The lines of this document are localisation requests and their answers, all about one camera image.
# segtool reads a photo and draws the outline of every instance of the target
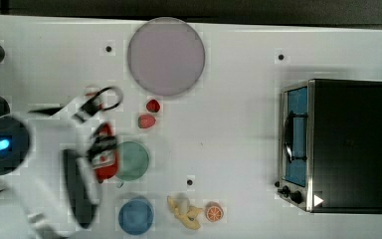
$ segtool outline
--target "small red fruit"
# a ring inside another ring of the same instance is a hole
[[[158,113],[160,111],[160,103],[157,100],[151,100],[147,103],[147,110],[152,113]]]
[[[151,114],[141,115],[138,118],[138,126],[140,128],[150,128],[156,123],[156,118]]]

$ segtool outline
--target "white robot body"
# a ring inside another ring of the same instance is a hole
[[[70,237],[96,217],[99,187],[88,153],[107,119],[89,102],[78,97],[51,117],[0,118],[0,180],[42,238]]]

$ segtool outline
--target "white table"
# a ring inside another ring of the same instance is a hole
[[[382,238],[382,215],[308,214],[273,186],[281,88],[312,78],[382,80],[382,31],[191,24],[206,47],[203,76],[184,96],[158,98],[158,125],[144,131],[136,120],[153,96],[132,79],[125,54],[142,23],[0,16],[0,95],[13,112],[65,104],[89,84],[119,86],[124,103],[109,115],[116,133],[151,150],[144,177],[121,189],[115,178],[102,185],[98,221],[76,238],[130,238],[116,218],[133,193],[155,208],[139,238]],[[185,229],[166,204],[181,191],[198,207],[219,200],[225,218]]]

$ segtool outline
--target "orange slice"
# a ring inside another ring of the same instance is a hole
[[[222,219],[223,210],[218,203],[212,202],[206,208],[206,217],[211,222],[216,222]]]

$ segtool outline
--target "round plate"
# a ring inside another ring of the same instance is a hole
[[[140,235],[151,227],[153,217],[153,210],[147,200],[132,199],[120,209],[118,222],[124,232]]]
[[[128,65],[147,91],[159,96],[186,92],[200,78],[205,63],[203,42],[185,22],[156,18],[132,37]]]
[[[125,181],[136,180],[148,168],[149,156],[143,145],[135,141],[126,141],[118,146],[121,167],[116,177]]]

